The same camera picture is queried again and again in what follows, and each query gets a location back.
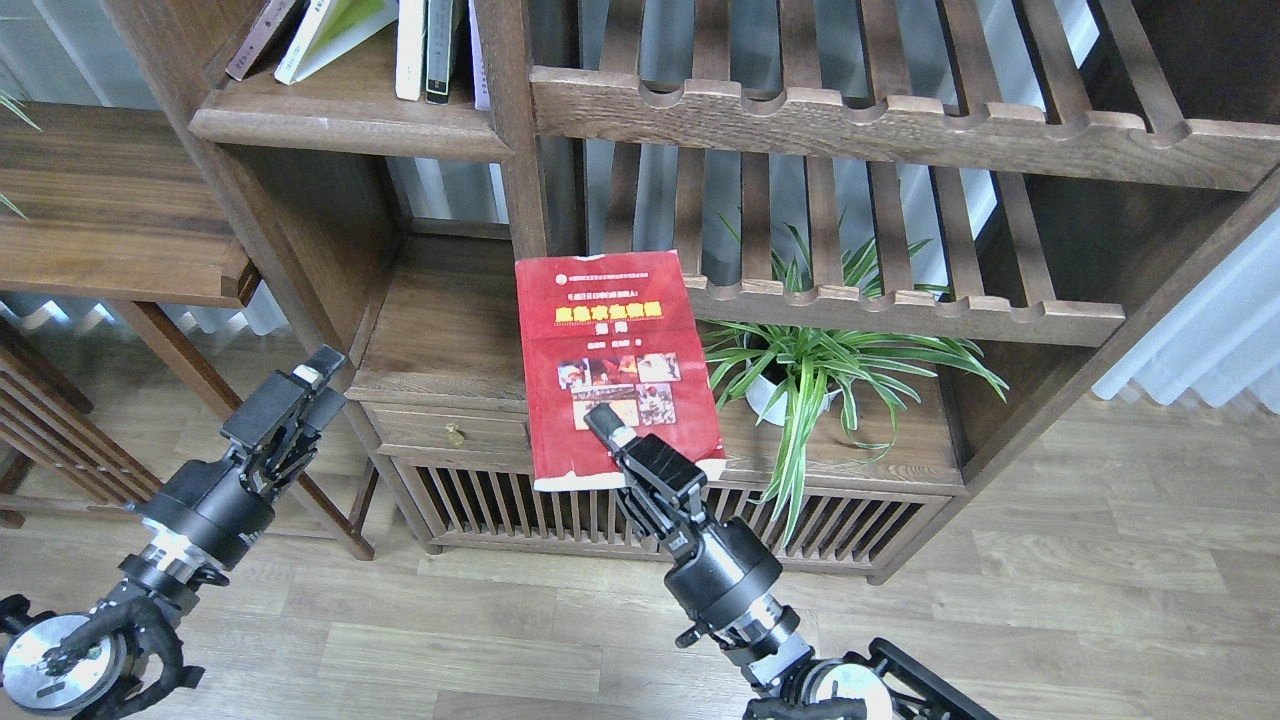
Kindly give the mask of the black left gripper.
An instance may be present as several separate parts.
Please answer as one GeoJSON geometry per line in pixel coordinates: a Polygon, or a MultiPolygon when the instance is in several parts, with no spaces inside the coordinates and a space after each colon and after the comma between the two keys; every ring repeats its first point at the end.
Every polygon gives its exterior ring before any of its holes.
{"type": "Polygon", "coordinates": [[[232,460],[189,460],[138,514],[187,537],[224,569],[233,569],[275,519],[261,496],[279,496],[311,462],[319,436],[346,398],[329,387],[347,356],[323,346],[289,374],[274,372],[224,421],[220,434],[233,447],[262,451],[255,491],[241,484],[232,460]]]}

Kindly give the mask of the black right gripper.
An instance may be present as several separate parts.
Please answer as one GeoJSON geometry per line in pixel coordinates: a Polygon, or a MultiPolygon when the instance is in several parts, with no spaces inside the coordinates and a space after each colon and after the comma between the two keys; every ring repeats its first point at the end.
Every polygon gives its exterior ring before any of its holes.
{"type": "Polygon", "coordinates": [[[655,434],[637,436],[608,405],[585,423],[608,448],[623,478],[616,505],[640,541],[692,546],[666,573],[666,587],[701,634],[721,632],[769,594],[780,560],[741,518],[707,524],[707,474],[655,434]]]}

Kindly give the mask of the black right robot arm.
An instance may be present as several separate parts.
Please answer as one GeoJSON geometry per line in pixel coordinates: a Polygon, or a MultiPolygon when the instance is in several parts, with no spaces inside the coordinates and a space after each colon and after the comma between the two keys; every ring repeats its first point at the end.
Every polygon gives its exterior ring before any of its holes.
{"type": "Polygon", "coordinates": [[[705,473],[602,405],[585,421],[618,465],[618,507],[672,560],[664,584],[690,619],[678,647],[712,638],[755,692],[746,719],[987,719],[989,711],[913,656],[877,638],[867,653],[819,659],[799,615],[772,594],[782,568],[744,520],[701,501],[705,473]]]}

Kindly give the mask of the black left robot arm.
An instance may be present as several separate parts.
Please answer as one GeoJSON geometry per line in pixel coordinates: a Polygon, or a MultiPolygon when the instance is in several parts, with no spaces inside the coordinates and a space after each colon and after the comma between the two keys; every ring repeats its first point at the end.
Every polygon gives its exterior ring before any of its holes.
{"type": "Polygon", "coordinates": [[[3,601],[12,637],[3,687],[18,708],[120,719],[200,683],[204,670],[184,661],[177,626],[200,587],[227,585],[228,571],[274,521],[275,501],[344,405],[330,387],[344,364],[325,346],[256,388],[221,425],[223,457],[186,462],[136,509],[154,537],[122,561],[120,582],[90,611],[33,616],[23,594],[3,601]]]}

